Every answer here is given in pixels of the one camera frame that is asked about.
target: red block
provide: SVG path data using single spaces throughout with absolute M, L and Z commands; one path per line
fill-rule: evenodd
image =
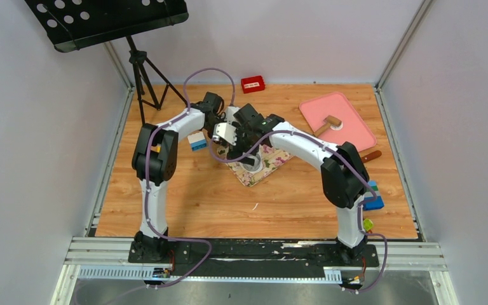
M 242 85 L 242 91 L 244 91 L 244 93 L 264 90 L 264 80 L 260 75 L 251 78 L 243 78 L 240 80 L 240 84 Z

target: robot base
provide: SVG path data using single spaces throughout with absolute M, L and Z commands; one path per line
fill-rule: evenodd
M 337 254 L 343 261 L 343 263 L 350 265 L 355 259 L 359 259 L 362 256 L 362 252 L 364 251 L 365 245 L 367 244 L 367 236 L 364 236 L 363 240 L 354 247 L 349 248 L 343 243 L 341 243 L 337 238 L 335 239 L 338 244 Z
M 163 233 L 167 236 L 169 229 Z M 133 237 L 128 254 L 128 262 L 160 262 L 169 251 L 169 241 L 164 238 L 152 238 L 138 231 Z

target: green object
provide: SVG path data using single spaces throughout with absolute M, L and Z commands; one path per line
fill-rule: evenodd
M 367 218 L 364 219 L 363 220 L 363 229 L 366 232 L 373 229 L 373 222 L 370 219 L 367 219 Z

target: blue block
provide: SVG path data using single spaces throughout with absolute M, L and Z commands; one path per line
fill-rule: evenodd
M 382 208 L 384 208 L 384 201 L 383 198 L 380 196 L 378 196 L 377 200 L 375 201 L 371 201 L 363 204 L 364 211 L 380 210 Z
M 207 140 L 201 140 L 201 141 L 190 143 L 190 146 L 192 147 L 192 151 L 197 151 L 207 146 Z

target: gray wall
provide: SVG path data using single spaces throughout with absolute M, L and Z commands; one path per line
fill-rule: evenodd
M 214 66 L 236 79 L 262 74 L 270 83 L 362 83 L 378 80 L 421 0 L 186 2 L 183 24 L 134 36 L 172 81 Z M 116 47 L 127 60 L 126 41 Z M 198 81 L 227 79 L 206 72 Z
M 58 53 L 23 1 L 0 1 L 0 304 L 49 303 L 124 99 L 103 47 Z
M 488 304 L 488 1 L 435 1 L 384 92 L 425 232 Z

